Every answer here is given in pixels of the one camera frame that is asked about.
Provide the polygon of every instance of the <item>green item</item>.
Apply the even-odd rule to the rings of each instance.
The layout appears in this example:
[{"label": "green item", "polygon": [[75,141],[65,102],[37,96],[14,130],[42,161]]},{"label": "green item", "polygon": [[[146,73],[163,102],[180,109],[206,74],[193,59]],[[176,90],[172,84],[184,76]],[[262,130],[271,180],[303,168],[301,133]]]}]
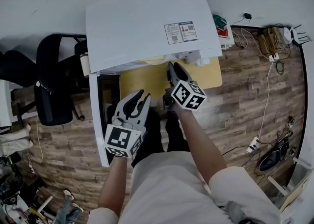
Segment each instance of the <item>green item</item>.
[{"label": "green item", "polygon": [[227,26],[227,21],[220,17],[219,15],[213,14],[212,18],[214,19],[215,25],[218,29],[220,30],[225,30],[226,26]]}]

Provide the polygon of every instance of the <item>white wall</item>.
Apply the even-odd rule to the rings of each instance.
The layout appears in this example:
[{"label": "white wall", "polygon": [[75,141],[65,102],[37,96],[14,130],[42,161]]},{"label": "white wall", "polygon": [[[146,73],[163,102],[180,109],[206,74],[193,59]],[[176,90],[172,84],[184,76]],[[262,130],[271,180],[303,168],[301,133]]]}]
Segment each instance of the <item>white wall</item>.
[{"label": "white wall", "polygon": [[[40,40],[52,32],[86,33],[85,7],[97,0],[0,0],[0,50],[18,47],[22,53],[35,59]],[[208,0],[213,13],[231,23],[240,20],[243,12],[252,14],[252,26],[274,23],[298,25],[298,31],[314,38],[313,0]],[[314,99],[314,45],[304,45],[309,76],[309,101]],[[313,163],[314,154],[314,103],[309,104],[308,127],[302,156]],[[304,207],[297,213],[297,224],[305,224],[313,216],[314,178],[304,196]]]}]

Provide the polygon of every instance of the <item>yellow tabletop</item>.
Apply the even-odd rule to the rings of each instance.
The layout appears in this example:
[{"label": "yellow tabletop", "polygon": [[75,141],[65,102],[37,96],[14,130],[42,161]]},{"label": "yellow tabletop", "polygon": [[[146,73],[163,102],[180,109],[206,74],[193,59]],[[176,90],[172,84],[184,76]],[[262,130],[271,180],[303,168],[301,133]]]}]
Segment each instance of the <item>yellow tabletop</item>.
[{"label": "yellow tabletop", "polygon": [[[196,67],[195,64],[186,64],[184,60],[172,62],[181,64],[202,89],[222,85],[220,65],[217,57],[211,58],[209,65],[200,67]],[[121,98],[138,89],[143,89],[145,96],[150,93],[152,98],[162,97],[165,94],[165,89],[170,87],[166,74],[167,64],[165,62],[160,65],[149,65],[122,72],[120,76]]]}]

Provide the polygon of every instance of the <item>floor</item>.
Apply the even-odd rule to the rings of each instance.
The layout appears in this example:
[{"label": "floor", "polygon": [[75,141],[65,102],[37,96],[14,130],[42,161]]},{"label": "floor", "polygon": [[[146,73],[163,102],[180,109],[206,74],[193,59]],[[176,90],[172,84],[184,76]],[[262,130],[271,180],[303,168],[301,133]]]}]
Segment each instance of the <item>floor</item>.
[{"label": "floor", "polygon": [[[267,98],[267,73],[270,62],[262,57],[249,34],[245,49],[234,45],[224,51],[219,58],[223,84],[221,87],[207,89],[207,103],[195,114],[208,137],[217,145],[222,153],[240,145],[248,145],[258,135],[264,106]],[[275,143],[277,132],[287,125],[288,116],[293,116],[294,134],[290,139],[290,147],[299,147],[304,118],[305,86],[300,52],[292,48],[291,57],[284,61],[285,72],[279,75],[274,66],[269,74],[270,96],[266,109],[261,141]],[[32,88],[15,92],[20,102],[33,99]],[[85,209],[78,224],[86,223],[88,211],[96,208],[98,197],[108,169],[100,165],[94,136],[93,121],[90,109],[89,94],[76,95],[75,105],[86,120],[73,120],[69,124],[47,127],[38,123],[39,138],[44,159],[41,164],[32,162],[36,173],[42,176],[48,187],[40,190],[39,196],[45,200],[53,195],[48,207],[57,211],[62,205],[62,190],[67,188],[73,193],[77,204]],[[37,158],[41,152],[37,140],[36,118],[26,120],[31,124],[31,139],[34,141],[32,151]],[[167,146],[167,135],[161,122],[163,144]],[[261,154],[265,154],[271,145],[260,146]],[[246,148],[237,148],[226,154],[228,166],[242,166],[251,156]],[[286,156],[284,162],[271,169],[267,174],[254,174],[258,152],[245,165],[247,172],[259,183],[268,196],[276,190],[268,182],[267,175],[272,175],[280,184],[288,180],[292,167],[292,159]],[[23,156],[19,167],[22,173],[29,176],[28,159]],[[127,197],[130,192],[132,168],[128,168]]]}]

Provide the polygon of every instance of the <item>label sticker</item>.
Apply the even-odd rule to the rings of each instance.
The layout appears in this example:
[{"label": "label sticker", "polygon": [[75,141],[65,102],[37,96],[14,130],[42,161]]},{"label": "label sticker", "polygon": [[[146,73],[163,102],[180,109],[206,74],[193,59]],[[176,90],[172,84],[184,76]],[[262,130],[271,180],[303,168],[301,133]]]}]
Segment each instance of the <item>label sticker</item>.
[{"label": "label sticker", "polygon": [[197,41],[193,22],[179,22],[164,25],[168,44]]},{"label": "label sticker", "polygon": [[165,27],[169,45],[183,42],[182,35],[179,28],[179,23],[164,25],[164,27]]},{"label": "label sticker", "polygon": [[180,22],[180,30],[182,33],[183,41],[197,41],[196,32],[193,22]]}]

